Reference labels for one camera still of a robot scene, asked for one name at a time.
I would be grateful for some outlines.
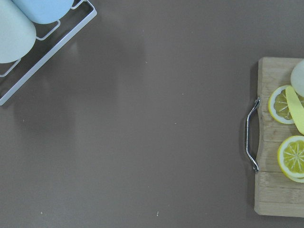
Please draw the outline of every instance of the gray surface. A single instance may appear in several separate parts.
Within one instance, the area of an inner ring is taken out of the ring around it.
[[[243,150],[257,61],[304,57],[303,1],[92,3],[0,109],[0,227],[303,227],[254,212]]]

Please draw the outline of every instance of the cup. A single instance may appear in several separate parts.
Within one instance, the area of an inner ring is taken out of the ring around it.
[[[74,0],[12,0],[33,22],[49,24],[62,18]]]
[[[34,24],[11,0],[0,0],[0,63],[22,58],[35,40]]]

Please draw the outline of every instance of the light blue cup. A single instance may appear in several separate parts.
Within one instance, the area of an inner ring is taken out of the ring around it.
[[[74,0],[12,0],[33,22],[49,24],[62,18]]]

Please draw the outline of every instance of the wooden cutting board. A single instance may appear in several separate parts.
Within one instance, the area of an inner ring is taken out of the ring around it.
[[[289,136],[301,135],[294,124],[275,121],[268,111],[268,99],[280,86],[290,84],[290,74],[302,59],[264,57],[258,63],[257,110],[260,138],[256,173],[255,211],[259,215],[304,217],[304,183],[289,180],[277,163],[279,145]]]

